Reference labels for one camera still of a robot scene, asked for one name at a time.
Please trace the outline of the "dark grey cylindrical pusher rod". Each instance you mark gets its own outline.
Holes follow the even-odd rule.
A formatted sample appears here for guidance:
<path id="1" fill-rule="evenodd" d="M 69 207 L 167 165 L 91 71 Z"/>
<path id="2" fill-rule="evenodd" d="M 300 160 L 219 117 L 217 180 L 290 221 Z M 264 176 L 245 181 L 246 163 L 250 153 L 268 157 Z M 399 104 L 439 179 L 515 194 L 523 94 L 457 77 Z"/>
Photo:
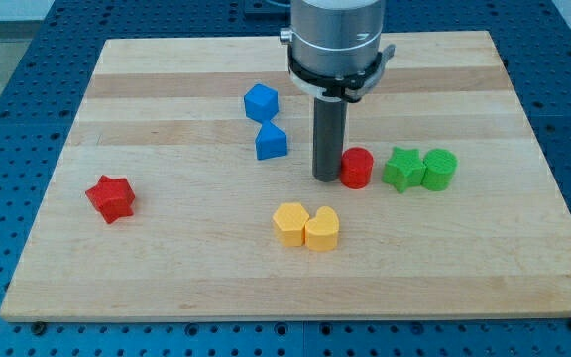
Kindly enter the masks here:
<path id="1" fill-rule="evenodd" d="M 314 99 L 312 173 L 322 182 L 331 182 L 339 177 L 346 118 L 345 102 Z"/>

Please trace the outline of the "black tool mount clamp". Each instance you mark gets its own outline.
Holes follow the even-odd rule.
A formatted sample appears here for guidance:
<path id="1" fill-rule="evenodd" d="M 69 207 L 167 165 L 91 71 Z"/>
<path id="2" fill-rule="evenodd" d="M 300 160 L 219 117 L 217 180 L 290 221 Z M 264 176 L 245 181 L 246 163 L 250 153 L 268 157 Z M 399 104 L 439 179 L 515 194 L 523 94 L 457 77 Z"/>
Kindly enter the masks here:
<path id="1" fill-rule="evenodd" d="M 288 73 L 295 86 L 317 99 L 357 103 L 381 81 L 386 64 L 394 56 L 395 50 L 394 44 L 386 46 L 377 52 L 375 60 L 367 68 L 355 74 L 324 76 L 305 69 L 294 58 L 291 47 L 288 47 Z"/>

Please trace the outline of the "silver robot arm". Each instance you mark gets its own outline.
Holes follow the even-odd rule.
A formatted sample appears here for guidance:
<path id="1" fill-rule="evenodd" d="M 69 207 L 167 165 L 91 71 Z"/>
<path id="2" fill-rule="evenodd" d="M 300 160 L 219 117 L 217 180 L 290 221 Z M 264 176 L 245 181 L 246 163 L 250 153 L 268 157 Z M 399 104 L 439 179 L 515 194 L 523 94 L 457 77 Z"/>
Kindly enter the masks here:
<path id="1" fill-rule="evenodd" d="M 384 76 L 396 46 L 380 47 L 383 0 L 292 0 L 290 26 L 280 31 L 287 46 L 291 81 L 314 98 L 312 174 L 339 178 L 347 108 Z"/>

